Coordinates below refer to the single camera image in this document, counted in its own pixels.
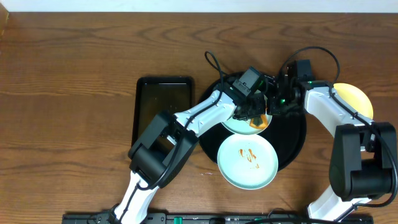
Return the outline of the yellow plate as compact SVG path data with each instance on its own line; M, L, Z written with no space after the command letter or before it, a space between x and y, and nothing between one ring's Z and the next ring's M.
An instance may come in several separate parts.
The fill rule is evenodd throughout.
M362 90L347 83L335 83L333 87L337 94L353 109L363 116L373 119L373 106L368 96Z

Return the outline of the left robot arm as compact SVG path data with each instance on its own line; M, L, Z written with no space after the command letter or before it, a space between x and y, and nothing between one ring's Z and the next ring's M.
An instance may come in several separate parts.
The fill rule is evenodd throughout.
M233 116L264 113L264 96L274 83L251 67L239 77L221 77L211 95L193 108L155 115L128 152L130 182L122 202L111 209L109 223L141 223L156 191L181 171L199 137Z

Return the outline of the orange green scrub sponge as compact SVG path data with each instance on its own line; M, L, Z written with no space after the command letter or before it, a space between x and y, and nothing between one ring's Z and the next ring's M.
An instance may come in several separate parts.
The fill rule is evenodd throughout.
M255 129L266 129L268 127L268 120L265 114L253 117L249 123L250 127Z

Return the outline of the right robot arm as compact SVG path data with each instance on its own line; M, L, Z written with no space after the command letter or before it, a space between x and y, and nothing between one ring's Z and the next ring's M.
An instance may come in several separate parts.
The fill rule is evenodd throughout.
M333 136L329 187L307 207L313 220L339 222L372 200L397 196L397 138L391 123L377 123L345 101L333 84L316 80L309 60L282 66L267 103L273 116L308 113Z

